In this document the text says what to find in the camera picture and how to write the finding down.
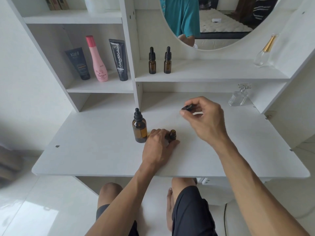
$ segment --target white vanity table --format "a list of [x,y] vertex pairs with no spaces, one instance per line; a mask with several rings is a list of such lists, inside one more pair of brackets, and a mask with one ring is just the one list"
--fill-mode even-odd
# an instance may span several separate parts
[[[181,140],[158,176],[206,177],[219,185],[226,177],[217,155],[179,115],[187,99],[204,95],[221,104],[229,136],[262,181],[309,176],[263,114],[315,49],[315,0],[281,0],[252,33],[213,51],[181,43],[158,0],[119,1],[120,11],[90,17],[76,0],[68,0],[71,11],[49,11],[44,0],[8,0],[74,108],[34,165],[34,174],[133,176],[144,146],[134,140],[131,126],[139,107],[149,131],[175,129]],[[273,66],[256,68],[253,59],[273,32],[281,33],[271,55]],[[113,70],[108,82],[99,83],[92,73],[86,35],[95,37],[105,66]],[[126,82],[116,74],[110,38],[126,42]],[[155,75],[148,73],[150,46],[157,56]],[[162,70],[167,46],[173,61],[169,75]],[[86,82],[64,53],[77,47],[83,48],[89,66],[91,79]],[[249,99],[245,106],[230,107],[228,100],[239,83],[253,84]]]

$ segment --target book spine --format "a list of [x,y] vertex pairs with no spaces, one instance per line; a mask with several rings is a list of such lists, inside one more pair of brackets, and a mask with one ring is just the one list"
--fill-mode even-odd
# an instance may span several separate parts
[[66,0],[58,0],[58,3],[62,10],[69,10],[69,6]]
[[57,11],[61,10],[61,7],[60,7],[57,0],[51,0],[51,2],[53,3],[55,10],[57,10]]
[[51,0],[45,0],[45,1],[46,1],[47,5],[49,7],[49,10],[54,11],[55,8],[53,7],[53,4],[52,4]]

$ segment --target pink bottle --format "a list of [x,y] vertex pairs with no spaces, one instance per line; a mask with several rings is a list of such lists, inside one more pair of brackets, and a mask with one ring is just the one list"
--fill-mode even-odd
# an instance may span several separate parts
[[94,37],[92,35],[87,35],[86,41],[91,51],[95,75],[99,82],[106,82],[108,80],[107,70],[102,59],[100,58],[100,54],[97,51]]

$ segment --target gold perfume bottle neck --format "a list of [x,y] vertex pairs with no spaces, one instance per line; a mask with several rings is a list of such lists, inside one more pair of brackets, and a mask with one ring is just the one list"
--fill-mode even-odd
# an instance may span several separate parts
[[266,44],[265,48],[263,49],[264,52],[270,52],[273,44],[277,38],[277,35],[272,35],[269,42]]

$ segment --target vanity tabletop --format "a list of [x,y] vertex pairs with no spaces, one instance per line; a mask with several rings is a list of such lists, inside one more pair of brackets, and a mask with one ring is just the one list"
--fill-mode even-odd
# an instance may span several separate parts
[[[151,129],[175,129],[181,143],[161,177],[225,177],[215,151],[199,139],[179,110],[187,99],[204,95],[221,104],[227,132],[259,177],[308,177],[305,168],[271,123],[248,100],[230,107],[230,93],[144,93],[141,112]],[[88,99],[80,113],[72,112],[46,147],[32,171],[37,175],[133,176],[144,143],[132,130],[132,94]]]

